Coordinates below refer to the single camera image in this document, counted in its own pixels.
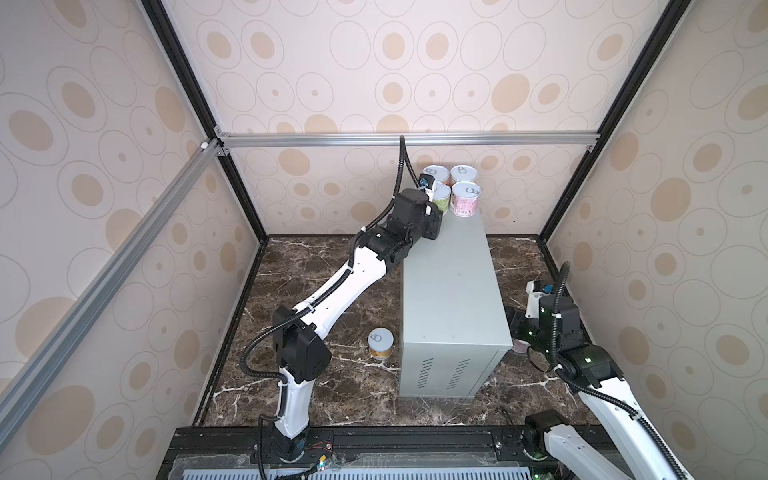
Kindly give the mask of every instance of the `patterned wallpaper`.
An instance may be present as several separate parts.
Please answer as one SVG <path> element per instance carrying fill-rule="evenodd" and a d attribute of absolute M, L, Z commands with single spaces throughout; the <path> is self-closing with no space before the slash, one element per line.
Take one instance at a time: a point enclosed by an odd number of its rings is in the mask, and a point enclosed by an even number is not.
<path fill-rule="evenodd" d="M 537 234 L 584 145 L 408 147 L 418 173 L 430 164 L 477 168 L 488 233 Z M 267 233 L 355 233 L 392 198 L 392 147 L 237 148 L 235 164 Z M 408 172 L 402 188 L 412 187 Z"/>
<path fill-rule="evenodd" d="M 587 130 L 666 0 L 166 0 L 224 131 Z"/>
<path fill-rule="evenodd" d="M 550 242 L 697 480 L 768 472 L 768 1 L 700 3 Z"/>
<path fill-rule="evenodd" d="M 130 0 L 0 5 L 0 392 L 201 142 Z"/>
<path fill-rule="evenodd" d="M 0 455 L 1 480 L 155 478 L 255 257 L 235 201 L 208 167 Z"/>

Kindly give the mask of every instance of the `can lid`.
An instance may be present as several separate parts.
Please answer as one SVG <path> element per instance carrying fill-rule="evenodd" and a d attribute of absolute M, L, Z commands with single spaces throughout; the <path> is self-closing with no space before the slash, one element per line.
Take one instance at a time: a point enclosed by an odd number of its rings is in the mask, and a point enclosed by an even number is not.
<path fill-rule="evenodd" d="M 478 171 L 469 165 L 456 165 L 451 169 L 451 177 L 456 181 L 474 180 L 478 177 Z"/>
<path fill-rule="evenodd" d="M 461 181 L 453 184 L 453 194 L 461 198 L 476 198 L 482 193 L 482 189 L 474 182 Z"/>
<path fill-rule="evenodd" d="M 422 173 L 432 175 L 437 181 L 447 180 L 448 177 L 451 176 L 448 169 L 442 165 L 427 165 L 424 167 L 424 170 L 422 170 Z"/>
<path fill-rule="evenodd" d="M 368 346 L 375 352 L 386 352 L 394 343 L 395 337 L 392 332 L 383 327 L 373 329 L 368 335 Z"/>
<path fill-rule="evenodd" d="M 435 200 L 442 200 L 443 198 L 448 198 L 450 196 L 451 187 L 441 182 L 435 182 Z"/>

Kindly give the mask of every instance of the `marble tile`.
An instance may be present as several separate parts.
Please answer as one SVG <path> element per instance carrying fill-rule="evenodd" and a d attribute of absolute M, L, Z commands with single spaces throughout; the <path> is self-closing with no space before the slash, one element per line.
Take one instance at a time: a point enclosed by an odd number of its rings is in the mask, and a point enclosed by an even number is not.
<path fill-rule="evenodd" d="M 276 381 L 246 377 L 238 366 L 240 352 L 271 325 L 279 305 L 293 306 L 338 270 L 346 261 L 348 243 L 348 237 L 270 240 L 203 425 L 254 425 L 260 413 L 274 413 Z M 505 304 L 525 308 L 525 284 L 551 281 L 538 246 L 510 237 L 490 237 L 488 246 Z M 503 425 L 507 419 L 502 409 L 514 424 L 522 424 L 526 415 L 550 408 L 576 424 L 598 423 L 560 379 L 538 372 L 515 353 L 504 357 L 473 400 L 400 398 L 401 284 L 397 268 L 368 288 L 328 335 L 333 361 L 315 383 L 312 425 Z M 383 362 L 372 359 L 367 349 L 368 333 L 379 326 L 396 338 L 392 355 Z M 544 365 L 543 356 L 535 355 Z M 268 340 L 257 347 L 250 365 L 276 370 Z"/>

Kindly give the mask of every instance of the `vent grille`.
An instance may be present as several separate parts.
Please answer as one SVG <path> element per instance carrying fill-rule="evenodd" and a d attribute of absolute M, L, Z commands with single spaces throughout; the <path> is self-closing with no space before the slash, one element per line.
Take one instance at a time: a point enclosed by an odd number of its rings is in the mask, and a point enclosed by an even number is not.
<path fill-rule="evenodd" d="M 458 383 L 461 382 L 462 375 L 464 375 L 464 370 L 466 370 L 468 365 L 469 365 L 469 359 L 462 360 L 461 362 L 458 363 L 458 365 L 456 365 L 456 369 L 453 371 L 453 375 L 448 381 L 448 386 L 445 387 L 447 390 L 454 389 L 458 385 Z"/>
<path fill-rule="evenodd" d="M 271 469 L 268 480 L 278 475 L 301 473 L 294 468 Z M 477 468 L 345 468 L 317 472 L 312 480 L 531 480 L 528 467 Z M 245 468 L 185 470 L 184 480 L 259 480 L 259 471 Z"/>
<path fill-rule="evenodd" d="M 423 389 L 427 386 L 427 380 L 429 379 L 429 373 L 432 371 L 432 363 L 435 358 L 427 359 L 422 362 L 422 370 L 419 372 L 419 379 L 416 381 L 416 388 Z"/>

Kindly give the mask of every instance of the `gray metal box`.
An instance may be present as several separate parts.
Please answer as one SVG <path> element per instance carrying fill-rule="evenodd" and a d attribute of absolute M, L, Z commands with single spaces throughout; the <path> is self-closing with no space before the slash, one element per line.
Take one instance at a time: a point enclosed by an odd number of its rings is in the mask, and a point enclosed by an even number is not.
<path fill-rule="evenodd" d="M 512 348 L 479 214 L 447 212 L 402 272 L 400 396 L 470 399 Z"/>

